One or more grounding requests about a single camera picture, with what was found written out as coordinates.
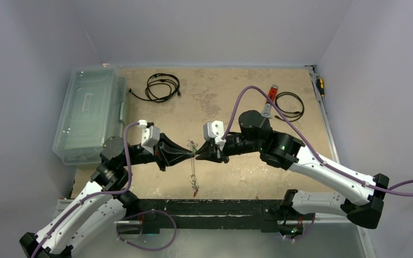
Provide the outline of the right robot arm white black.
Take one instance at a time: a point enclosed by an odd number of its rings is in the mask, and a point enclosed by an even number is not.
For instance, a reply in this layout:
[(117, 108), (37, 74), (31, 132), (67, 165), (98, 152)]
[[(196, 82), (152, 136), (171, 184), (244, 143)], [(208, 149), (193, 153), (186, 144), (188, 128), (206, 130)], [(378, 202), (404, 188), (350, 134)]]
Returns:
[(228, 163), (230, 156), (259, 153), (267, 165), (302, 174), (333, 189), (333, 192), (288, 190), (280, 205), (288, 219), (298, 214), (325, 213), (346, 217), (350, 222), (376, 229), (384, 206), (389, 177), (365, 175), (348, 169), (311, 151), (290, 134), (274, 131), (268, 118), (258, 111), (242, 113), (238, 119), (240, 132), (224, 135), (221, 121), (204, 125), (205, 143), (195, 153), (197, 160)]

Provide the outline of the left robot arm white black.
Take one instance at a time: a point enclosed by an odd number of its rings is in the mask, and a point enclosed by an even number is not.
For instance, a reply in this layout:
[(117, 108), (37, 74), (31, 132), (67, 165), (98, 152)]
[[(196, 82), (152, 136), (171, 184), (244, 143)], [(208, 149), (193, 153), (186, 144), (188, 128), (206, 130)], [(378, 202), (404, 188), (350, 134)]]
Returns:
[(26, 257), (74, 257), (115, 221), (139, 214), (140, 200), (129, 187), (131, 165), (154, 162), (164, 171), (194, 154), (157, 133), (143, 136), (137, 145), (110, 137), (100, 157), (102, 162), (79, 195), (47, 226), (20, 238)]

